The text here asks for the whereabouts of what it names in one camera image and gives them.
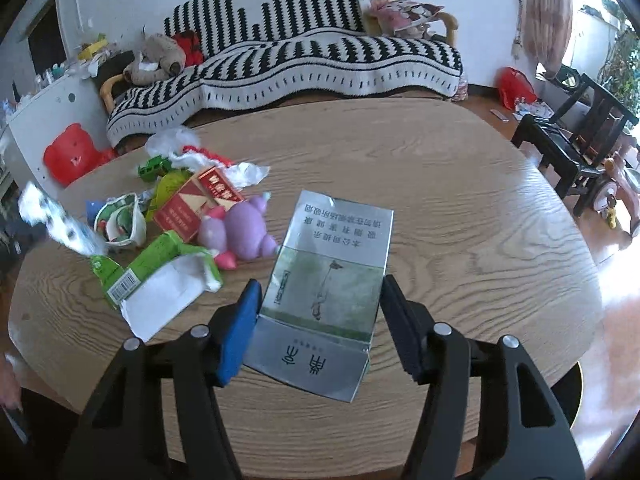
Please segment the person left hand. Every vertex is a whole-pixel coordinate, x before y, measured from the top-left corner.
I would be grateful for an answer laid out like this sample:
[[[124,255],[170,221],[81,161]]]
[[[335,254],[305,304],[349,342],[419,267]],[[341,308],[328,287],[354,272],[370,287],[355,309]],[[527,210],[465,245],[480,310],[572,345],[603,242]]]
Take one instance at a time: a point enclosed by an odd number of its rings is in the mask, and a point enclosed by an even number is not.
[[[0,354],[0,403],[9,410],[22,408],[22,388],[14,373],[11,362]]]

